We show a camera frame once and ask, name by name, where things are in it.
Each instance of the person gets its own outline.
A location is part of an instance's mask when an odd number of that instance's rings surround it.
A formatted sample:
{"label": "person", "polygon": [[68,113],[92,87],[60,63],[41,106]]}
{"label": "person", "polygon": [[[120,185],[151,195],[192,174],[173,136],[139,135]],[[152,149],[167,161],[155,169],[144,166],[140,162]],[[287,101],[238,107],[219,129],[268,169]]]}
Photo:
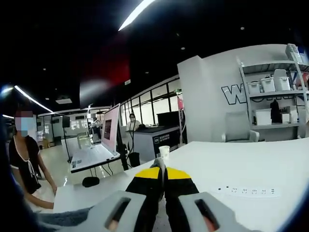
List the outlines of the person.
{"label": "person", "polygon": [[[35,212],[54,208],[53,200],[57,187],[41,158],[36,141],[28,135],[33,124],[32,111],[26,108],[16,111],[16,135],[9,144],[9,161],[15,180],[22,188],[30,208]],[[38,181],[35,173],[38,167],[48,183]]]}
{"label": "person", "polygon": [[126,130],[136,131],[140,126],[140,122],[135,119],[135,115],[133,113],[131,113],[129,117],[130,117],[130,121],[126,126]]}

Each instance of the speaker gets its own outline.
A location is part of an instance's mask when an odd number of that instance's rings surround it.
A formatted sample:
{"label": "speaker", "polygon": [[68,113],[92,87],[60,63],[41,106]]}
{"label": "speaker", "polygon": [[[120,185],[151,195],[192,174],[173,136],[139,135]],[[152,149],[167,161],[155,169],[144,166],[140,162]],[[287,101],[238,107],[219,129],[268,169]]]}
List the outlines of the speaker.
{"label": "speaker", "polygon": [[70,127],[70,117],[69,116],[62,116],[62,127],[63,128]]}

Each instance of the gray chair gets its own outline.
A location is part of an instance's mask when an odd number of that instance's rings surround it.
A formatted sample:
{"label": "gray chair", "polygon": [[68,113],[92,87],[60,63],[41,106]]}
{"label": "gray chair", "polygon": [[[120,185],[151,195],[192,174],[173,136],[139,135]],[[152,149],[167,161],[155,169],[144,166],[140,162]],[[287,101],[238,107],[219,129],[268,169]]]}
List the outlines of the gray chair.
{"label": "gray chair", "polygon": [[258,142],[260,133],[250,130],[246,111],[229,112],[225,115],[225,133],[222,134],[224,143]]}

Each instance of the white desk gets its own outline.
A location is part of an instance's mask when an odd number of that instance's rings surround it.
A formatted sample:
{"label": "white desk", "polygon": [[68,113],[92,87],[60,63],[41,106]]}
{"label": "white desk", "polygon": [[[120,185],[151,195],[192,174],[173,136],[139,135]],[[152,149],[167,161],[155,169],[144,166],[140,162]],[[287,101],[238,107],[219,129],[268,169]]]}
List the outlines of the white desk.
{"label": "white desk", "polygon": [[[309,183],[309,138],[263,143],[192,142],[173,152],[165,164],[186,171],[200,192],[207,191],[236,212],[245,227],[277,231],[300,203]],[[134,175],[151,165],[105,179],[91,188],[58,188],[54,212],[95,205],[116,190],[125,190]],[[217,186],[276,187],[278,198],[243,198],[211,192]]]}
{"label": "white desk", "polygon": [[70,164],[70,171],[71,173],[80,172],[113,162],[119,158],[118,152],[113,155],[107,148],[98,144],[75,152]]}
{"label": "white desk", "polygon": [[67,143],[65,142],[64,139],[61,139],[63,154],[65,156],[65,159],[68,159],[69,158],[68,150],[70,153],[70,158],[72,158],[73,154],[79,150],[79,146],[78,146],[77,136],[68,136],[68,138],[66,138],[66,141]]}

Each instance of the black ceiling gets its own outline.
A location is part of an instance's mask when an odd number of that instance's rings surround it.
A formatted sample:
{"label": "black ceiling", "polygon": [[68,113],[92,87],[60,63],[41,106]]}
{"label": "black ceiling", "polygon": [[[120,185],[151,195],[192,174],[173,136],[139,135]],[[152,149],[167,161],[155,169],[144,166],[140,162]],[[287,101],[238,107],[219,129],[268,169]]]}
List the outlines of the black ceiling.
{"label": "black ceiling", "polygon": [[[123,36],[132,82],[116,87],[94,106],[110,105],[176,75],[177,63],[195,55],[206,57],[256,44],[300,43],[295,31],[306,21],[282,2],[157,0],[118,32],[140,2],[9,3],[2,8],[1,82],[20,85],[53,111],[79,108],[79,80],[85,64],[108,41]],[[69,96],[73,103],[57,104],[60,95]],[[4,99],[2,113],[14,114],[13,96]],[[38,106],[33,110],[46,112]]]}

